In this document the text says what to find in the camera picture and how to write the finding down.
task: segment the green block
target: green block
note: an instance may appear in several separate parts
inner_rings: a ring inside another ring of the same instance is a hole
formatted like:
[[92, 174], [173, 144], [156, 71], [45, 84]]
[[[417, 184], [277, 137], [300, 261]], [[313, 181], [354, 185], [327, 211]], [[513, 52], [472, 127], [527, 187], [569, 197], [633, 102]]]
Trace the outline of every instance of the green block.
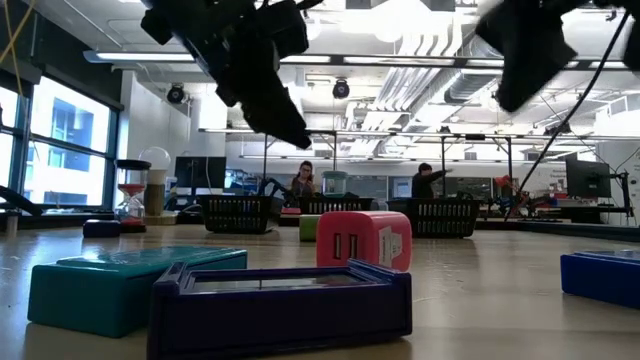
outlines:
[[37, 324], [119, 338], [144, 327], [151, 287], [174, 262], [190, 270], [246, 269], [247, 251], [170, 246], [36, 265], [27, 318]]
[[300, 215], [300, 241], [316, 241], [316, 227], [322, 215]]

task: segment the table surface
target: table surface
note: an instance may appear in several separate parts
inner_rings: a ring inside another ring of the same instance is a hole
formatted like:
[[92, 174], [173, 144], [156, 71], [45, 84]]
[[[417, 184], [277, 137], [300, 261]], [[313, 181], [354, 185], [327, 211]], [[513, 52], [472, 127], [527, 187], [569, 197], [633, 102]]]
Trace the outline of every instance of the table surface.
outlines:
[[[247, 249], [251, 268], [315, 265], [298, 230], [214, 235], [201, 225], [150, 227], [120, 239], [82, 239], [80, 229], [0, 234], [2, 360], [142, 360], [146, 330], [123, 339], [60, 330], [26, 319], [31, 268], [59, 258], [169, 245]], [[526, 232], [476, 231], [471, 239], [416, 239], [414, 333], [387, 344], [271, 359], [638, 359], [640, 311], [569, 296], [560, 255], [638, 249], [613, 241]]]

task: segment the hourglass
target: hourglass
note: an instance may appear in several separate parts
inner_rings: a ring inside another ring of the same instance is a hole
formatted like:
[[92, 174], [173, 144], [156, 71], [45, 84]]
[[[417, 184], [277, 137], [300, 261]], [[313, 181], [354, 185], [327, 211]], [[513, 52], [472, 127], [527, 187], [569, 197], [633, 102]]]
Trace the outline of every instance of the hourglass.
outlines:
[[147, 186], [147, 172], [151, 163], [140, 160], [116, 160], [118, 190], [124, 200], [115, 208], [116, 219], [122, 232], [144, 232], [144, 205], [140, 194]]

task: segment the black plastic basket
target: black plastic basket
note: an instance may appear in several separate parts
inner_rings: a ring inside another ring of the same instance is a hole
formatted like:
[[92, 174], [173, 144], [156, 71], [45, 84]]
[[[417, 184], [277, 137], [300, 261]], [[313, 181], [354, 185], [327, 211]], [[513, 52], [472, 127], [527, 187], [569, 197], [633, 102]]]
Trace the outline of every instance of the black plastic basket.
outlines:
[[417, 238], [464, 238], [473, 235], [480, 202], [457, 199], [389, 201], [389, 210], [407, 215]]
[[277, 224], [282, 201], [269, 196], [201, 195], [204, 225], [223, 234], [264, 234]]
[[300, 211], [305, 215], [320, 215], [329, 211], [368, 211], [372, 198], [300, 198]]

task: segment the man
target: man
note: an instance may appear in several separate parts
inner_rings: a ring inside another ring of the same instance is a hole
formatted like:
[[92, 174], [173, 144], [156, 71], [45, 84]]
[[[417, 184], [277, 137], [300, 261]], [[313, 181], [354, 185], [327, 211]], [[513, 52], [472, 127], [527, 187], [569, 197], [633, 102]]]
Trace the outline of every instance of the man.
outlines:
[[433, 199], [433, 190], [431, 183], [443, 177], [444, 174], [451, 170], [440, 170], [433, 172], [431, 165], [422, 163], [418, 166], [418, 173], [413, 176], [411, 181], [411, 197], [419, 199]]

